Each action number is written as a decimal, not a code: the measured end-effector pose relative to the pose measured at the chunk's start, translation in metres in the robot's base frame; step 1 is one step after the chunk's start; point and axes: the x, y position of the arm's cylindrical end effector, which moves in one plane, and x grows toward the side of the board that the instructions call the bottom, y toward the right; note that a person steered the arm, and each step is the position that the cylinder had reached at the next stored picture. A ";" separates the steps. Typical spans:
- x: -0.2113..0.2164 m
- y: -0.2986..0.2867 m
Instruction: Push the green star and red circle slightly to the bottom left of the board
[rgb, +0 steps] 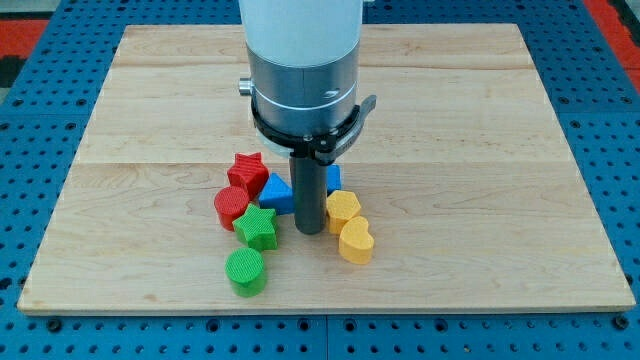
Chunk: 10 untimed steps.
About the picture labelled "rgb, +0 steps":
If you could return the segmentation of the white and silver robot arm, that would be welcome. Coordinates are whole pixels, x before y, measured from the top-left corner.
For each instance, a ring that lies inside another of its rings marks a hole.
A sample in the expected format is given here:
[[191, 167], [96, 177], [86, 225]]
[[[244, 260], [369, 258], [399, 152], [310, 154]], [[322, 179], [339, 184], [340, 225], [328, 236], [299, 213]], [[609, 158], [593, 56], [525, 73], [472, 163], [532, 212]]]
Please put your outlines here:
[[240, 0], [251, 110], [264, 140], [330, 162], [357, 138], [361, 0]]

